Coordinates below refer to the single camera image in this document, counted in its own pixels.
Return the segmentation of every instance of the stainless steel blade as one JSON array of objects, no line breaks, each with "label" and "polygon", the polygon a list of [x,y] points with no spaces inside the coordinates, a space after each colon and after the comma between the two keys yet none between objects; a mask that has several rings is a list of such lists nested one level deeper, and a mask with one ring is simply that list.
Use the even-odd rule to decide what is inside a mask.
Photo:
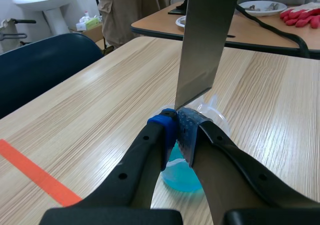
[{"label": "stainless steel blade", "polygon": [[174,108],[211,89],[237,0],[188,0]]}]

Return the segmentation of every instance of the clear plastic cup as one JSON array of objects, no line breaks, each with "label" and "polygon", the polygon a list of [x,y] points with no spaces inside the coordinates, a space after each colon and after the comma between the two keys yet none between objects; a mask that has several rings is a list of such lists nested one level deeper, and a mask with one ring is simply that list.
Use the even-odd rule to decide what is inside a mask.
[{"label": "clear plastic cup", "polygon": [[[230,136],[230,128],[225,117],[216,110],[217,96],[214,95],[209,103],[205,103],[203,97],[199,97],[195,101],[187,105],[188,108],[197,110],[212,121]],[[173,108],[173,104],[159,109],[156,114],[159,114],[163,109]],[[195,192],[202,188],[199,179],[195,172],[189,167],[188,163],[182,156],[178,143],[176,142],[172,149],[169,161],[166,164],[165,170],[161,173],[163,181],[171,188],[182,192]]]}]

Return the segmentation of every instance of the navy blue chair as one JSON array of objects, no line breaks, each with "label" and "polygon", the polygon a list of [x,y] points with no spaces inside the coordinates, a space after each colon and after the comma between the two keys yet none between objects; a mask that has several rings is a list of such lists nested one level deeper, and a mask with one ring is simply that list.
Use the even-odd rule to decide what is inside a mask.
[{"label": "navy blue chair", "polygon": [[103,57],[78,33],[53,36],[0,55],[0,119]]}]

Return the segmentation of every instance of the wood grain surface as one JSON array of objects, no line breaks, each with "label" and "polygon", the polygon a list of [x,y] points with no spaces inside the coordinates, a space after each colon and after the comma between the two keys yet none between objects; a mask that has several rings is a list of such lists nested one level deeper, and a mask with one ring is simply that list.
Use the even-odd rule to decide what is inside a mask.
[{"label": "wood grain surface", "polygon": [[[183,35],[184,29],[176,25],[176,20],[181,15],[168,14],[169,11],[180,5],[181,2],[177,2],[165,9],[162,9],[150,16],[147,16],[132,24],[134,28],[157,31],[168,34]],[[295,26],[287,26],[280,18],[279,15],[259,17],[259,19],[275,28],[300,36],[305,40],[309,49],[320,50],[320,29],[312,29],[310,26],[297,28]],[[242,15],[236,14],[233,16],[229,35],[235,37],[228,37],[226,40],[229,42],[256,44],[274,47],[284,48],[298,48],[299,46],[284,37],[278,36],[275,33],[260,27],[256,22],[245,18]]]},{"label": "wood grain surface", "polygon": [[[0,120],[0,139],[84,198],[120,161],[147,119],[174,102],[182,42],[139,37]],[[225,48],[206,99],[231,138],[302,194],[320,201],[320,61]],[[37,224],[59,207],[0,156],[0,224]],[[202,191],[159,178],[154,208],[210,225]]]}]

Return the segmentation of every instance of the orange tape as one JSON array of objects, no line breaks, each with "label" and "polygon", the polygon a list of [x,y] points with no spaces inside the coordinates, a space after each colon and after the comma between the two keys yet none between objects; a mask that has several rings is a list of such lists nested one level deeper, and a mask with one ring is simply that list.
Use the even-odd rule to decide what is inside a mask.
[{"label": "orange tape", "polygon": [[24,175],[31,179],[62,206],[67,207],[82,200],[81,197],[79,197],[3,139],[0,139],[0,155],[7,159],[21,172],[23,172]]}]

